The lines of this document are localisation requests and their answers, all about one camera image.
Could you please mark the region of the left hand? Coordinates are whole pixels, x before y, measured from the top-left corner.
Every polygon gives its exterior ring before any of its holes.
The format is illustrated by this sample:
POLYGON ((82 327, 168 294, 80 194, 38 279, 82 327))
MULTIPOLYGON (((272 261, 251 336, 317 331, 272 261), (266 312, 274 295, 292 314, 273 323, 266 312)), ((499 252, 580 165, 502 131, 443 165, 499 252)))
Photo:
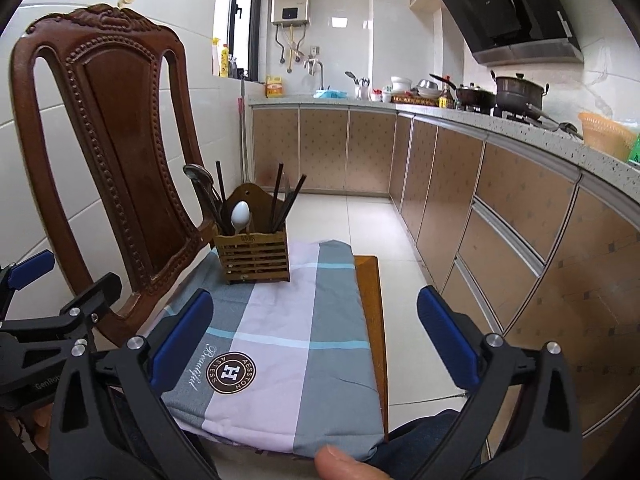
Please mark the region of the left hand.
POLYGON ((49 453, 52 412, 53 404, 48 404, 22 416, 1 412, 1 419, 17 437, 28 439, 33 448, 49 453))

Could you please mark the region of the right hand thumb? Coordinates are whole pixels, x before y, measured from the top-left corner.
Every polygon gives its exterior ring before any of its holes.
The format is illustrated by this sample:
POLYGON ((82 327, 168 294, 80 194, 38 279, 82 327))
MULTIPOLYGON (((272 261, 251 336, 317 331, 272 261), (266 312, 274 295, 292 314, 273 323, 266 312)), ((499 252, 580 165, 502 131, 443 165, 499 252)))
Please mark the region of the right hand thumb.
POLYGON ((390 480, 385 472, 360 463, 332 445, 314 456, 314 466, 322 480, 390 480))

